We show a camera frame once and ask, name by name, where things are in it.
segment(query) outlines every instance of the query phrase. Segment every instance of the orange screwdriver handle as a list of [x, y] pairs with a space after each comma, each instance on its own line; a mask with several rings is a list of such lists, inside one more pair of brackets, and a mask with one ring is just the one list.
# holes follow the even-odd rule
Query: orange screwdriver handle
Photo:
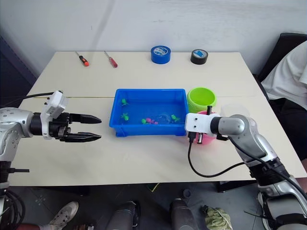
[[88, 63], [88, 61], [82, 55], [79, 56], [79, 59], [84, 64], [84, 66], [89, 66], [90, 65], [90, 63]]
[[117, 68], [117, 63], [115, 62], [115, 60], [113, 59], [113, 58], [111, 58], [111, 57], [109, 57], [109, 60], [110, 60], [110, 62], [111, 62], [111, 65], [114, 67], [114, 68]]

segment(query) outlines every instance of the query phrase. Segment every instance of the white shirt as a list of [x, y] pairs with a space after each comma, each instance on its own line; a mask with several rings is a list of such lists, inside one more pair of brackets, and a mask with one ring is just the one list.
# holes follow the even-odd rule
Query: white shirt
[[261, 84], [269, 99], [284, 97], [307, 110], [307, 41], [290, 51]]

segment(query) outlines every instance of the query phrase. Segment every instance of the green cup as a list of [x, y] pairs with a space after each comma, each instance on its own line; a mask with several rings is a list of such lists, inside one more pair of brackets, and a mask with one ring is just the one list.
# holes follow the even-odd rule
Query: green cup
[[216, 96], [215, 94], [206, 88], [195, 88], [188, 92], [188, 106], [190, 113], [198, 113], [200, 111], [207, 110], [207, 106], [215, 106]]

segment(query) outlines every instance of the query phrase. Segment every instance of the screwdriver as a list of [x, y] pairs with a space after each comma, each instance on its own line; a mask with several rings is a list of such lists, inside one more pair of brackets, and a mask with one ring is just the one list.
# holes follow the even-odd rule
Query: screwdriver
[[75, 51], [75, 53], [79, 56], [79, 59], [84, 64], [84, 66], [89, 66], [90, 65], [90, 63], [88, 63], [88, 61], [82, 55], [80, 55], [77, 51]]
[[112, 57], [110, 57], [109, 54], [107, 54], [106, 51], [105, 51], [105, 54], [106, 54], [107, 58], [109, 59], [111, 65], [112, 65], [114, 68], [117, 68], [118, 65], [117, 65], [117, 63], [115, 62], [115, 60], [114, 60]]

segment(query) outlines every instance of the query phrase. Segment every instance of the black tape roll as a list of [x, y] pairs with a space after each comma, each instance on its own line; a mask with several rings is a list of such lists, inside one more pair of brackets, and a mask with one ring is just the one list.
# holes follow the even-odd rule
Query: black tape roll
[[191, 62], [196, 65], [205, 64], [207, 61], [208, 52], [203, 49], [194, 49], [191, 53]]

